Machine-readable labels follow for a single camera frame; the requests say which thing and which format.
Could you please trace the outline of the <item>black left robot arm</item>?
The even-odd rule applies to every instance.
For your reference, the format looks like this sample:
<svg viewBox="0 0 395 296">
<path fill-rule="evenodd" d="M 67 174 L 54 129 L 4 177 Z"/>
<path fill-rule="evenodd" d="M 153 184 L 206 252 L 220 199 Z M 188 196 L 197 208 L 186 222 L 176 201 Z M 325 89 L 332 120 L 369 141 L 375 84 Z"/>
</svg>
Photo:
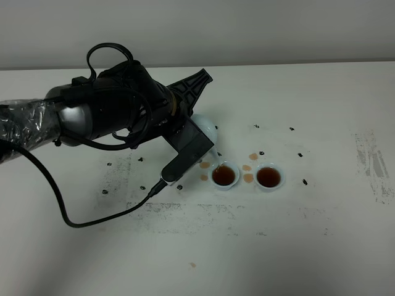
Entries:
<svg viewBox="0 0 395 296">
<path fill-rule="evenodd" d="M 44 99 L 1 103 L 1 161 L 49 142 L 135 149 L 164 138 L 177 152 L 168 170 L 187 170 L 214 145 L 192 120 L 212 81 L 205 71 L 164 86 L 137 60 L 52 88 Z"/>
</svg>

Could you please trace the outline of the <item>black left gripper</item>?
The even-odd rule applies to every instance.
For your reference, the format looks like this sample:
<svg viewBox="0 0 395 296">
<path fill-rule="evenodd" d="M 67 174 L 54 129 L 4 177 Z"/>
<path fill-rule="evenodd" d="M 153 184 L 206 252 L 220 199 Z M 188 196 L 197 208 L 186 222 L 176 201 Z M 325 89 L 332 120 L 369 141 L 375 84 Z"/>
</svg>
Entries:
<svg viewBox="0 0 395 296">
<path fill-rule="evenodd" d="M 139 94 L 138 113 L 129 126 L 129 147 L 178 131 L 188 117 L 204 88 L 213 81 L 203 68 L 180 81 L 164 86 L 160 83 L 130 83 Z"/>
</svg>

